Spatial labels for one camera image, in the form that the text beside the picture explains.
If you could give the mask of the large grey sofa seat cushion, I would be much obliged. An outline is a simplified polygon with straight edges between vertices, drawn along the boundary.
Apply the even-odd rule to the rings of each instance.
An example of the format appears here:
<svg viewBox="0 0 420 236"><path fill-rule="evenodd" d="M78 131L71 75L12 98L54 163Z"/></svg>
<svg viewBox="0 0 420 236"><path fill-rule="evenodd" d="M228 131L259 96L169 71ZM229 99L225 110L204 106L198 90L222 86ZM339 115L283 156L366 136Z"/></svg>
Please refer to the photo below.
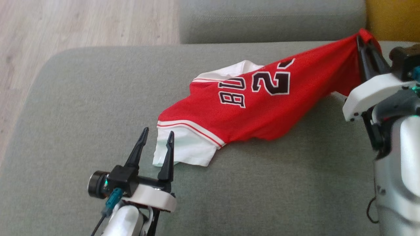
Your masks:
<svg viewBox="0 0 420 236"><path fill-rule="evenodd" d="M259 65L326 42L193 44L67 50L44 64L0 170L0 236L90 236L105 201L87 193L96 170L124 164L144 127L141 176L153 167L159 114L197 75ZM174 213L156 236L378 236L366 217L373 159L362 122L339 94L283 138L231 143L208 167L175 165Z"/></svg>

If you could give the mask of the yellow sofa back cushion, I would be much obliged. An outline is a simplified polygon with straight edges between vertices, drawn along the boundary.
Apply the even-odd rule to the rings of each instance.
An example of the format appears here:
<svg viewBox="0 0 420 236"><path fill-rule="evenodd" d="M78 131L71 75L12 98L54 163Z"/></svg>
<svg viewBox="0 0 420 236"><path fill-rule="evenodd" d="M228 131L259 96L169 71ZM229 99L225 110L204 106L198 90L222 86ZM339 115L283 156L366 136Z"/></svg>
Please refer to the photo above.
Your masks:
<svg viewBox="0 0 420 236"><path fill-rule="evenodd" d="M366 9L376 39L420 42L420 0L366 0Z"/></svg>

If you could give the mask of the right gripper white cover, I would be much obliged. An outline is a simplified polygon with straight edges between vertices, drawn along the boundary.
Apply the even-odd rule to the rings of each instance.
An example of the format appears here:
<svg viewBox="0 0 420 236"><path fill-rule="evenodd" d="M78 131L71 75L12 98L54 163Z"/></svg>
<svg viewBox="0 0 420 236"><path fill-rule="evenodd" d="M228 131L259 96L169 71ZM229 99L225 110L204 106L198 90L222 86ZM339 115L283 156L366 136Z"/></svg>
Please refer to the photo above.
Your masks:
<svg viewBox="0 0 420 236"><path fill-rule="evenodd" d="M386 116L401 114L416 94L412 88L417 81L404 82L390 73L390 66L373 41L365 43L357 36L358 63L361 85L354 88L343 106L347 122L360 120L363 112L374 108L373 122Z"/></svg>

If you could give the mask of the red jersey with white sleeves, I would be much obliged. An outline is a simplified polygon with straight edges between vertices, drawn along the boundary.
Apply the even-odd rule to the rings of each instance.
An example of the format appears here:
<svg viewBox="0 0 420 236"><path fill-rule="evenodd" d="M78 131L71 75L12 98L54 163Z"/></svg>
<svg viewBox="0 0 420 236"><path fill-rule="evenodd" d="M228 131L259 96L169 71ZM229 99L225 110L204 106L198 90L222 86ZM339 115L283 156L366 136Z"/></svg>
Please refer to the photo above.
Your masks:
<svg viewBox="0 0 420 236"><path fill-rule="evenodd" d="M226 144L275 140L333 92L348 96L361 84L358 43L382 49L367 30L267 65L249 60L199 74L190 94L157 121L153 166L164 163L174 133L174 162L206 167Z"/></svg>

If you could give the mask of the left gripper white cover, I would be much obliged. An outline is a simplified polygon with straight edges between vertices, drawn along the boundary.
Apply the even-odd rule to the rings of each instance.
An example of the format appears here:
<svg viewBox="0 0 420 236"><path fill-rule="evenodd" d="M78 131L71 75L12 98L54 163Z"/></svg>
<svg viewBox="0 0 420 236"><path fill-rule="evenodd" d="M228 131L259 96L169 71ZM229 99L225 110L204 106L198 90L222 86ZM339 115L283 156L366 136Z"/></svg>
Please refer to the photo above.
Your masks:
<svg viewBox="0 0 420 236"><path fill-rule="evenodd" d="M148 139L149 128L145 127L138 138L124 167L138 170L141 154ZM171 194L171 182L174 180L174 132L170 131L166 143L167 152L158 174L158 179L137 176L131 186L135 189L132 196L124 193L121 203L135 205L138 208L152 207L159 211L174 212L177 199ZM105 171L94 172L88 182L90 197L106 199L112 192L107 180L109 173Z"/></svg>

